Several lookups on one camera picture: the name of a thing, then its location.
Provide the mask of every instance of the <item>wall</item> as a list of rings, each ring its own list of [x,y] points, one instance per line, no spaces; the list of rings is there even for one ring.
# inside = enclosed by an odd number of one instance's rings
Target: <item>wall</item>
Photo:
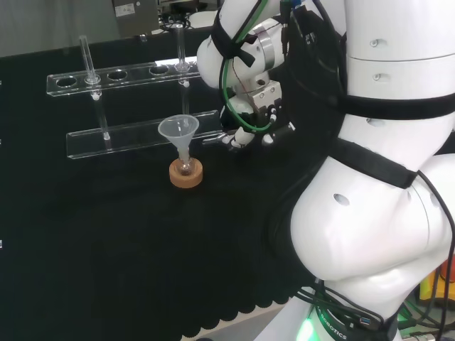
[[[0,57],[119,38],[111,0],[0,0]]]

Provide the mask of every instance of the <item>black fabric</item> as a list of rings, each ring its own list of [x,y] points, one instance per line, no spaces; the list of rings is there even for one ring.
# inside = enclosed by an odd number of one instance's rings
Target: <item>black fabric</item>
[[[399,188],[409,188],[417,173],[358,144],[336,139],[329,156],[362,174]]]
[[[218,52],[226,59],[233,59],[238,57],[246,66],[251,67],[255,62],[255,58],[248,52],[242,50],[242,46],[245,42],[253,44],[256,40],[256,36],[248,36],[241,43],[232,41],[230,36],[226,33],[225,29],[221,25],[219,11],[215,17],[215,22],[212,27],[212,41],[215,44]]]
[[[455,94],[429,99],[374,99],[355,96],[338,98],[338,109],[371,119],[433,119],[455,112]]]

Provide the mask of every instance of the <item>black tablecloth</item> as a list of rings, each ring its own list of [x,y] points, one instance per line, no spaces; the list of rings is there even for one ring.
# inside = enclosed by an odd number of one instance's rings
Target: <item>black tablecloth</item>
[[[188,32],[187,55],[208,34]],[[95,67],[176,55],[169,34],[91,50]],[[49,97],[46,76],[82,69],[78,48],[0,60],[0,340],[180,340],[284,303],[311,278],[267,251],[264,220],[323,155],[340,115],[282,80],[298,133],[239,154],[193,143],[204,181],[178,190],[168,180],[173,146],[66,158],[65,135],[95,128],[95,113],[88,94]],[[192,112],[220,108],[215,90],[193,84]],[[181,108],[172,84],[103,98],[110,125]],[[291,250],[289,240],[280,247]]]

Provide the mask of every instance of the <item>round wooden base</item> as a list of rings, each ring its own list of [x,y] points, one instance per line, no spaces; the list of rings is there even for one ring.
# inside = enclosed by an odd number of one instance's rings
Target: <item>round wooden base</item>
[[[178,188],[193,188],[199,185],[203,177],[202,163],[193,158],[195,170],[191,175],[181,175],[177,170],[177,165],[180,161],[177,159],[169,166],[169,176],[174,186]]]

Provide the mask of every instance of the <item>sticker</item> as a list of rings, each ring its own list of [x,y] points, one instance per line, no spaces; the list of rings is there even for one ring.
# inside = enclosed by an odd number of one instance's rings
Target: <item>sticker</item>
[[[135,14],[136,11],[134,10],[134,4],[127,4],[123,6],[115,7],[115,16],[118,18],[119,16],[128,16],[129,14]]]

